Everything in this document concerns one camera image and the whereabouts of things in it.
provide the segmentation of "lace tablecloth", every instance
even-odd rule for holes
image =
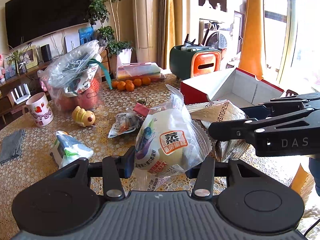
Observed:
[[[152,83],[148,87],[136,88],[133,92],[109,90],[103,85],[102,104],[94,111],[96,124],[92,127],[79,127],[72,118],[57,115],[57,109],[50,103],[54,114],[53,121],[37,128],[28,116],[22,116],[0,131],[0,140],[16,130],[25,129],[26,135],[22,143],[22,156],[0,165],[0,239],[9,239],[18,232],[18,227],[11,213],[14,197],[33,183],[43,179],[57,170],[57,166],[48,150],[55,139],[55,132],[63,130],[94,150],[90,162],[100,162],[106,156],[123,155],[129,146],[135,144],[137,131],[108,139],[108,132],[114,122],[116,113],[133,107],[137,100],[153,98],[151,106],[167,101],[170,97],[165,84],[179,87],[174,75],[167,75],[165,82]],[[285,185],[289,185],[298,169],[298,158],[283,157],[260,158],[255,155],[254,148],[249,149],[242,159],[255,168],[270,175]],[[184,174],[177,175],[159,187],[159,191],[188,190],[191,191],[195,179],[187,179]],[[135,189],[136,179],[122,180],[126,191]],[[102,178],[92,179],[91,188],[102,194]],[[226,188],[226,178],[215,178],[214,194]]]

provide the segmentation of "white mug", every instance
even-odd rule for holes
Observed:
[[[32,119],[38,127],[44,127],[53,119],[52,110],[49,106],[47,97],[43,92],[38,93],[27,100],[26,105],[22,108],[23,114],[26,114],[25,107],[29,109]]]

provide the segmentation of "plant stem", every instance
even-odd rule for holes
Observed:
[[[118,31],[119,31],[119,38],[118,38],[118,40],[120,41],[120,23],[119,23],[119,15],[118,15],[118,4],[119,4],[119,0],[117,0],[116,13],[117,13]]]
[[[115,23],[116,38],[117,38],[117,42],[119,42],[119,41],[118,41],[118,30],[117,30],[117,24],[116,24],[115,14],[114,14],[114,12],[113,12],[112,2],[111,2],[111,0],[109,0],[109,1],[110,1],[110,6],[111,6],[111,12],[112,12],[112,17],[113,17],[113,22]]]

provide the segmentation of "metal screw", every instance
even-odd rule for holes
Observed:
[[[195,195],[198,197],[207,197],[210,195],[210,191],[204,188],[197,189]]]
[[[255,130],[255,132],[264,132],[265,130],[263,128],[259,128],[257,130]]]
[[[122,192],[119,189],[111,189],[107,191],[108,197],[121,197]]]

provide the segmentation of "beige curtain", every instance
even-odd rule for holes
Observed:
[[[173,0],[160,0],[158,64],[161,68],[169,68],[169,53],[175,41]]]

